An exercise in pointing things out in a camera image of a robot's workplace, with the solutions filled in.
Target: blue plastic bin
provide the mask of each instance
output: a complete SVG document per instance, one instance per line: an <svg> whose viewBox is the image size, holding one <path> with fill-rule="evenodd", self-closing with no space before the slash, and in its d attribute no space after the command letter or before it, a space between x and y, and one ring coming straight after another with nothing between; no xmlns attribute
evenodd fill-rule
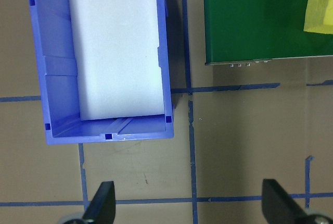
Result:
<svg viewBox="0 0 333 224"><path fill-rule="evenodd" d="M69 0L29 0L47 144L173 137L165 0L157 0L164 115L80 120Z"/></svg>

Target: foam block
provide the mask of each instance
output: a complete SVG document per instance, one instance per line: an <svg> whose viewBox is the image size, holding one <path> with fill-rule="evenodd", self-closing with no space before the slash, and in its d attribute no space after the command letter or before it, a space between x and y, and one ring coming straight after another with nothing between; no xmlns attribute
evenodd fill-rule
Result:
<svg viewBox="0 0 333 224"><path fill-rule="evenodd" d="M81 120L164 114L156 0L69 0Z"/></svg>
<svg viewBox="0 0 333 224"><path fill-rule="evenodd" d="M333 0L308 0L304 31L333 34Z"/></svg>

